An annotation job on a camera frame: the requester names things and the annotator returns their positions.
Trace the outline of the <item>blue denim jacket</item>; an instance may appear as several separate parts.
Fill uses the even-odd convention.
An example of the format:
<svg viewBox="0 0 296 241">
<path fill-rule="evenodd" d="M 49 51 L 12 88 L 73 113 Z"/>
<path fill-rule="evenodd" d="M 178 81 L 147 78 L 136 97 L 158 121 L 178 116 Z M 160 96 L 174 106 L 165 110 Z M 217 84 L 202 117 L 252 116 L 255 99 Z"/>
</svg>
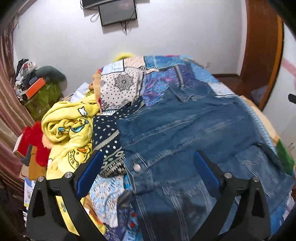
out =
<svg viewBox="0 0 296 241">
<path fill-rule="evenodd" d="M 204 82 L 172 84 L 161 101 L 117 126 L 144 240 L 190 240 L 213 209 L 215 198 L 194 165 L 197 150 L 237 178 L 258 177 L 271 216 L 283 213 L 294 181 L 239 96 L 218 96 Z"/>
</svg>

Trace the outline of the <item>clothes pile on left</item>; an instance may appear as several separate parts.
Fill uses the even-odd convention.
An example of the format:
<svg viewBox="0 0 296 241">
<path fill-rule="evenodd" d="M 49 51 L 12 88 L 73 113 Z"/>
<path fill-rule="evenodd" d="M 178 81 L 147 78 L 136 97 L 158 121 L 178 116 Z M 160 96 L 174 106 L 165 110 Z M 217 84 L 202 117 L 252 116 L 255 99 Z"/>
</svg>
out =
<svg viewBox="0 0 296 241">
<path fill-rule="evenodd" d="M 29 59 L 21 59 L 18 62 L 14 86 L 14 91 L 18 99 L 21 99 L 27 89 L 38 79 L 36 69 L 37 64 Z"/>
</svg>

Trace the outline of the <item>purple cloth on floor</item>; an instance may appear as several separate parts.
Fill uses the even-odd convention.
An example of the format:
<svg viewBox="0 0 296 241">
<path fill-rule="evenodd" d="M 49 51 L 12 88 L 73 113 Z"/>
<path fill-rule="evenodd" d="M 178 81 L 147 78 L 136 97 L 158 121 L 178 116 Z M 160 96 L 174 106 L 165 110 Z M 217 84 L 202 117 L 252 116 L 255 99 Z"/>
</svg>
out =
<svg viewBox="0 0 296 241">
<path fill-rule="evenodd" d="M 253 102 L 259 106 L 260 102 L 262 101 L 264 95 L 265 95 L 265 92 L 267 90 L 267 85 L 266 86 L 263 86 L 263 87 L 260 87 L 258 89 L 255 89 L 255 90 L 252 90 L 252 92 L 250 93 L 251 94 L 251 97 L 253 99 Z"/>
</svg>

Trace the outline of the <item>wooden door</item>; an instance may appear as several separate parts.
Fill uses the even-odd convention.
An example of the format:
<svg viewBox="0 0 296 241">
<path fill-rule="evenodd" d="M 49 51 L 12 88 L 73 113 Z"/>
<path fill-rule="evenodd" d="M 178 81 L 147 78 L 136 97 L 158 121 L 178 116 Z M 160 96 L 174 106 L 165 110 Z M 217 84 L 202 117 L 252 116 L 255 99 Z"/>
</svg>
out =
<svg viewBox="0 0 296 241">
<path fill-rule="evenodd" d="M 268 1 L 246 1 L 247 36 L 241 79 L 251 92 L 266 87 L 258 108 L 268 102 L 283 49 L 283 21 Z"/>
</svg>

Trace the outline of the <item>red plush toy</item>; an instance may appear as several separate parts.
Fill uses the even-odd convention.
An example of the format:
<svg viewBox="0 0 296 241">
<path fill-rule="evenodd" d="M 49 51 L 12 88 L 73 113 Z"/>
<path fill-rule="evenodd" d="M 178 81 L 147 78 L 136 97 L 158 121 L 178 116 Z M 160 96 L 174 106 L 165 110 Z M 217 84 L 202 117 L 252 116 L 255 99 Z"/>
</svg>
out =
<svg viewBox="0 0 296 241">
<path fill-rule="evenodd" d="M 26 126 L 16 141 L 13 153 L 20 158 L 25 158 L 29 146 L 36 147 L 36 162 L 41 167 L 46 167 L 48 165 L 51 150 L 44 146 L 43 136 L 44 134 L 42 132 L 40 121 L 35 122 L 32 127 Z"/>
</svg>

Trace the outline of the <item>yellow cartoon blanket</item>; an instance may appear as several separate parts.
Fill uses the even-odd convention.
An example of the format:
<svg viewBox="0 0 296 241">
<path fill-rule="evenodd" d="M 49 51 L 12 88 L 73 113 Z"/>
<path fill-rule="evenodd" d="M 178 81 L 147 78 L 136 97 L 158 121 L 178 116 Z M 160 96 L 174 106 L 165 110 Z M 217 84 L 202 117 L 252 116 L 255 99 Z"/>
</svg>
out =
<svg viewBox="0 0 296 241">
<path fill-rule="evenodd" d="M 41 127 L 53 143 L 46 178 L 59 179 L 75 172 L 92 154 L 93 118 L 101 113 L 93 91 L 78 102 L 59 101 L 43 116 Z"/>
</svg>

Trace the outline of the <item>green patterned bag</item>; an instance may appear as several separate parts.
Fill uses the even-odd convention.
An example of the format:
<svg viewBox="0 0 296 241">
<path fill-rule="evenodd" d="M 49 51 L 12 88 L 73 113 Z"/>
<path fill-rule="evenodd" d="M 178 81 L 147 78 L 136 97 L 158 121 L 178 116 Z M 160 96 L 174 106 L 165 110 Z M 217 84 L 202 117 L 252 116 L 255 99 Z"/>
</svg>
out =
<svg viewBox="0 0 296 241">
<path fill-rule="evenodd" d="M 62 96 L 57 83 L 46 83 L 35 95 L 25 102 L 25 107 L 35 121 L 41 121 L 46 112 Z"/>
</svg>

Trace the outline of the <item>orange box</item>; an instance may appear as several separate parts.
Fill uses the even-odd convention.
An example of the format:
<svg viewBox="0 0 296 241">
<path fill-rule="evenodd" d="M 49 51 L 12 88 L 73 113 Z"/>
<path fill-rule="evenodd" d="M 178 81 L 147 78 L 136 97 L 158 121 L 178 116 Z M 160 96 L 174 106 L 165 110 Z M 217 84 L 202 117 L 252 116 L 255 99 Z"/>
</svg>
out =
<svg viewBox="0 0 296 241">
<path fill-rule="evenodd" d="M 32 98 L 44 85 L 46 84 L 43 77 L 39 78 L 27 91 L 26 96 L 28 99 Z"/>
</svg>

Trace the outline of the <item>dark green cushion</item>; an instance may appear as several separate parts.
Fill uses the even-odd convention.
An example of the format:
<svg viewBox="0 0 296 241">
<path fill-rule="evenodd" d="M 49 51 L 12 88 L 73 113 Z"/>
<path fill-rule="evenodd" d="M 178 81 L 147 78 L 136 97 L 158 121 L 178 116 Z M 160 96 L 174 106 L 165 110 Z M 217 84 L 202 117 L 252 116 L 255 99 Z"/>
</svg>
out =
<svg viewBox="0 0 296 241">
<path fill-rule="evenodd" d="M 66 76 L 52 66 L 42 66 L 35 71 L 38 78 L 43 78 L 46 83 L 59 83 L 66 79 Z"/>
</svg>

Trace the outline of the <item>blue patchwork bedsheet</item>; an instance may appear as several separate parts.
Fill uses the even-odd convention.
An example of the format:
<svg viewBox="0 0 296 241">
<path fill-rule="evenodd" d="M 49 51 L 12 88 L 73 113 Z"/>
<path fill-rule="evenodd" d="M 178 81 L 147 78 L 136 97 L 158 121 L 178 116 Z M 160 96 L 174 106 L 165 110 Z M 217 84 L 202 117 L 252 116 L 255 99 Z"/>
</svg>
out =
<svg viewBox="0 0 296 241">
<path fill-rule="evenodd" d="M 138 224 L 137 214 L 132 206 L 134 196 L 125 168 L 125 151 L 120 143 L 117 121 L 126 118 L 144 106 L 153 106 L 164 97 L 172 84 L 193 86 L 196 82 L 208 84 L 218 96 L 235 95 L 224 84 L 191 61 L 171 66 L 169 57 L 145 57 L 148 67 L 160 67 L 142 76 L 140 98 L 130 104 L 128 97 L 111 116 L 99 116 L 94 120 L 93 147 L 104 153 L 100 175 L 94 182 L 90 196 L 98 217 L 111 214 L 115 224 L 107 227 L 107 240 L 144 240 Z M 276 233 L 283 220 L 283 213 L 271 216 L 271 233 Z"/>
</svg>

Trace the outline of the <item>wall mounted television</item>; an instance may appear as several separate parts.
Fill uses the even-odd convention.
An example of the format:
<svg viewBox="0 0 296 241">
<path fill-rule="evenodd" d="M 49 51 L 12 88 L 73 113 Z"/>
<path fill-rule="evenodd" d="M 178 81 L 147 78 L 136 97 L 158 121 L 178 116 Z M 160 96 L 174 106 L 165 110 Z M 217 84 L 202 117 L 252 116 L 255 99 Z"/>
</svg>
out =
<svg viewBox="0 0 296 241">
<path fill-rule="evenodd" d="M 137 19 L 136 2 L 133 0 L 81 0 L 80 2 L 83 9 L 98 8 L 102 27 Z"/>
</svg>

